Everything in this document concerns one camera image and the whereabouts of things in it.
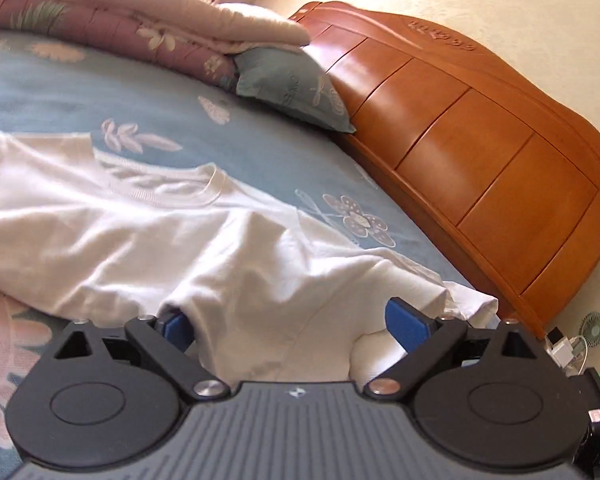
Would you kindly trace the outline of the white printed sweatshirt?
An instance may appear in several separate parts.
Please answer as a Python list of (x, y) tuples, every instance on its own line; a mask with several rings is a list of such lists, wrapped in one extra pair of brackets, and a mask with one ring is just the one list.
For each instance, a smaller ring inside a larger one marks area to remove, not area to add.
[(178, 309), (229, 384), (368, 382), (402, 358), (385, 323), (393, 297), (477, 327), (498, 310), (217, 166), (148, 166), (86, 134), (0, 132), (0, 290), (102, 327)]

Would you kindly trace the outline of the white charger plug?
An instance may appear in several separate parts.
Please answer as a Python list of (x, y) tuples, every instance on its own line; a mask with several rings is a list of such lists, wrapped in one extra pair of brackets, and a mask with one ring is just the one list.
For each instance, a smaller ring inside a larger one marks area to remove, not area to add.
[(546, 351), (567, 376), (583, 373), (588, 343), (582, 335), (567, 337), (559, 327), (554, 327), (546, 334)]

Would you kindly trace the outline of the small green fan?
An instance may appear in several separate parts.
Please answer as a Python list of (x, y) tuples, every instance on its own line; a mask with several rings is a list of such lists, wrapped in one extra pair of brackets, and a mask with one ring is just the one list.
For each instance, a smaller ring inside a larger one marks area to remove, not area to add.
[(584, 338), (590, 348), (600, 346), (600, 312), (588, 312), (582, 318), (579, 335)]

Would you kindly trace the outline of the wooden headboard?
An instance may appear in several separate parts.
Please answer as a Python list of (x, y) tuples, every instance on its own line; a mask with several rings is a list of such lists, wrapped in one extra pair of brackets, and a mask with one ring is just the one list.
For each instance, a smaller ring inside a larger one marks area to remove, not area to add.
[(343, 2), (294, 19), (354, 125), (340, 148), (543, 336), (600, 261), (600, 133), (453, 29)]

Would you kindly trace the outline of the blue patterned bed sheet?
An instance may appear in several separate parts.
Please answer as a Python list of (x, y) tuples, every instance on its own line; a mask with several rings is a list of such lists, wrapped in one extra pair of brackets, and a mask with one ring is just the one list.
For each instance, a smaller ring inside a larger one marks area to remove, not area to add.
[(0, 131), (87, 133), (100, 150), (156, 166), (213, 162), (362, 247), (462, 280), (328, 133), (152, 64), (0, 30)]

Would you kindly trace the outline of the green flower pillow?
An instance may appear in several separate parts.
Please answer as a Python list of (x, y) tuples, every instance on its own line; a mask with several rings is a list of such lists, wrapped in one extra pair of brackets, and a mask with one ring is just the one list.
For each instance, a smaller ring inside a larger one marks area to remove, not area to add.
[(353, 134), (355, 126), (327, 73), (302, 50), (254, 48), (234, 57), (236, 93), (323, 129)]

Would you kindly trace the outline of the pink floral folded quilt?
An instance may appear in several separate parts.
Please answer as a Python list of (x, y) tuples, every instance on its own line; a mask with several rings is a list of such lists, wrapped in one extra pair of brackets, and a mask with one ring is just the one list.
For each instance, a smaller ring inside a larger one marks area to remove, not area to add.
[(0, 0), (0, 29), (155, 63), (226, 90), (236, 84), (234, 55), (298, 51), (310, 41), (301, 24), (273, 11), (208, 0)]

